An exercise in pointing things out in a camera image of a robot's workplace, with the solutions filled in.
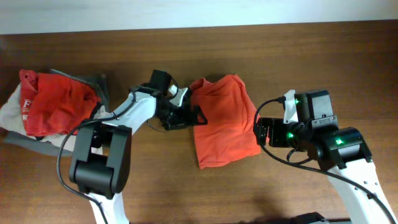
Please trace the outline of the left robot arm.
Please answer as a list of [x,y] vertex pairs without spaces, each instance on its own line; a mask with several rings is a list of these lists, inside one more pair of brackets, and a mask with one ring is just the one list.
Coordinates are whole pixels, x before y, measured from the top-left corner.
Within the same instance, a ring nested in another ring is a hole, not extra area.
[[131,88],[127,99],[105,118],[82,122],[73,129],[76,140],[69,179],[75,194],[89,200],[96,223],[128,223],[122,191],[131,166],[133,134],[158,118],[166,131],[206,125],[191,91],[180,88],[167,72],[154,70],[149,82]]

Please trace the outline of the orange soccer t-shirt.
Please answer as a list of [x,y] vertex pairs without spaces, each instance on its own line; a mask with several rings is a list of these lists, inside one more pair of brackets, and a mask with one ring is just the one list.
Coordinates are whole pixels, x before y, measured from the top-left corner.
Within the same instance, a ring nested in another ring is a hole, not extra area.
[[205,78],[190,85],[191,104],[199,106],[206,125],[193,127],[200,169],[221,167],[261,153],[254,135],[256,107],[238,75],[216,82]]

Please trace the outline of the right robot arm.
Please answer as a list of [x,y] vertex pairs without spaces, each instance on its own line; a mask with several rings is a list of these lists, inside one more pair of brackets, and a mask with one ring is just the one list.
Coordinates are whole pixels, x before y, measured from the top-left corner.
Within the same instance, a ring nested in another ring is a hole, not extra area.
[[272,158],[327,176],[342,199],[351,223],[397,223],[363,135],[353,127],[339,128],[329,92],[290,90],[275,101],[284,107],[283,118],[254,115],[253,131],[262,150],[270,154],[265,146],[269,144],[289,147],[291,153],[307,153],[307,159],[300,162]]

